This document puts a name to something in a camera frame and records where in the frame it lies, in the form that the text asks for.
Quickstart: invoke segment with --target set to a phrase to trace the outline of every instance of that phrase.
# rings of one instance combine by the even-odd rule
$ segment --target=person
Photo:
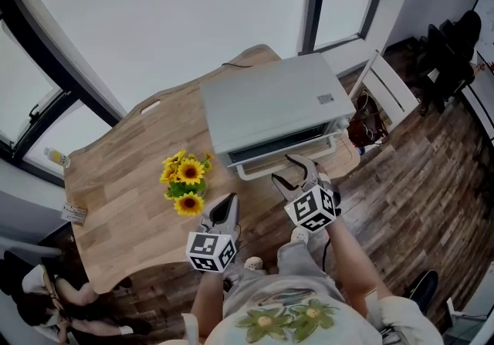
[[[258,257],[247,259],[224,303],[223,275],[204,273],[191,309],[198,340],[205,345],[443,343],[416,303],[386,287],[343,216],[326,230],[348,304],[310,256],[308,231],[295,228],[278,251],[279,274],[267,275]],[[193,332],[187,330],[189,343],[197,343]]]
[[[122,326],[114,326],[99,320],[73,319],[66,312],[66,306],[87,306],[94,303],[98,295],[89,283],[76,290],[58,276],[53,284],[45,266],[36,266],[24,277],[22,290],[24,294],[16,301],[21,318],[58,343],[66,343],[69,327],[100,337],[147,335],[151,331],[151,325],[143,320],[121,320]]]

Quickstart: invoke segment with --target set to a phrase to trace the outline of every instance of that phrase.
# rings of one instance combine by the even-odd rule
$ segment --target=white t-shirt
[[[392,332],[386,340],[329,280],[267,276],[228,298],[224,319],[205,345],[443,344],[413,301],[391,296],[378,302],[382,323]]]
[[[45,287],[44,277],[45,270],[42,266],[34,267],[22,280],[22,290],[24,293],[38,293],[49,295],[48,290]],[[58,327],[59,312],[54,308],[53,315],[49,318],[48,322],[41,326],[34,326],[33,328],[44,335],[45,337],[59,342],[58,339]]]

